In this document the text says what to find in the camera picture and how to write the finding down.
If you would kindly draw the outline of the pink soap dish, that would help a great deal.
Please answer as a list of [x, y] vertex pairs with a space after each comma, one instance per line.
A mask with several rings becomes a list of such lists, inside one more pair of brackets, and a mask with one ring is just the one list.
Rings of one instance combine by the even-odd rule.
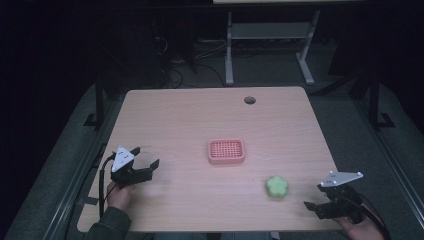
[[208, 160], [212, 165], [240, 164], [245, 159], [241, 139], [212, 139], [208, 143]]

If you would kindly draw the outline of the black metal stand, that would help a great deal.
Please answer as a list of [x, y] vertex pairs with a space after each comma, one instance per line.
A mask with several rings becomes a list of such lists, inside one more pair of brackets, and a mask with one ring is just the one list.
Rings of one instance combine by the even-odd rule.
[[380, 131], [382, 128], [394, 128], [395, 124], [390, 116], [387, 113], [379, 112], [380, 82], [377, 73], [371, 70], [369, 76], [369, 122], [376, 131]]
[[103, 76], [101, 73], [98, 74], [95, 84], [95, 112], [90, 113], [85, 122], [85, 126], [94, 127], [95, 130], [99, 130], [104, 121], [104, 93], [103, 93]]

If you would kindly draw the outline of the person's left hand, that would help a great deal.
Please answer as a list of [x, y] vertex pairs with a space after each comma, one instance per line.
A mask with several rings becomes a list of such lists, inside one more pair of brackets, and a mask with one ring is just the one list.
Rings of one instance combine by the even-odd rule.
[[132, 196], [134, 186], [126, 186], [120, 188], [115, 182], [111, 182], [107, 186], [107, 202], [109, 207], [114, 207], [122, 211], [126, 211]]

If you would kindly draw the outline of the person's right hand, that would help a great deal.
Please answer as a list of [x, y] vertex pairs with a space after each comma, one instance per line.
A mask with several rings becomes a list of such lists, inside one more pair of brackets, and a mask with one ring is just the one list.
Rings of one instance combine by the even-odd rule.
[[351, 240], [384, 240], [378, 226], [368, 216], [358, 224], [352, 224], [345, 217], [335, 218], [334, 221], [342, 227]]

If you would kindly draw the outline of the green flower-shaped soap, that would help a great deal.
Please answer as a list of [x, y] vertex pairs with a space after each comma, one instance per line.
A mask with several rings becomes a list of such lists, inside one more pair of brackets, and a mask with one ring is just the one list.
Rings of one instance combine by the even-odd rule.
[[281, 176], [273, 176], [266, 180], [267, 195], [273, 198], [284, 198], [288, 190], [288, 182]]

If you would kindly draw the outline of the white metal desk frame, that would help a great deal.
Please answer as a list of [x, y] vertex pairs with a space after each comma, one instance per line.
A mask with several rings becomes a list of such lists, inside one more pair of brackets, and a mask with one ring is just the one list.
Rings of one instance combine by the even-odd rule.
[[320, 17], [316, 10], [309, 22], [289, 23], [234, 23], [232, 13], [227, 14], [226, 54], [225, 54], [225, 84], [234, 84], [232, 43], [234, 40], [281, 40], [303, 39], [304, 46], [296, 53], [296, 59], [307, 85], [315, 81], [307, 64], [307, 54]]

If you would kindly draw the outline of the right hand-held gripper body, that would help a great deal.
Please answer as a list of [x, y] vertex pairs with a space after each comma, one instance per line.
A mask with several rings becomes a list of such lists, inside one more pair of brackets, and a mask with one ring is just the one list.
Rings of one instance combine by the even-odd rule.
[[362, 177], [361, 172], [330, 171], [328, 176], [320, 183], [324, 187], [330, 187], [330, 191], [324, 193], [329, 201], [317, 205], [315, 213], [318, 218], [346, 217], [353, 224], [362, 222], [364, 219], [364, 214], [361, 211], [362, 200], [356, 190], [349, 186], [350, 182]]

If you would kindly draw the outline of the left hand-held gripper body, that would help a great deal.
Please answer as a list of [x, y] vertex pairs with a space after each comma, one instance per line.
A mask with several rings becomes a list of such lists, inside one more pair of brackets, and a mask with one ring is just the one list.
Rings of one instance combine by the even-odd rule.
[[111, 180], [120, 188], [150, 181], [153, 172], [148, 168], [134, 169], [135, 157], [129, 150], [119, 146], [115, 152], [114, 162], [111, 167]]

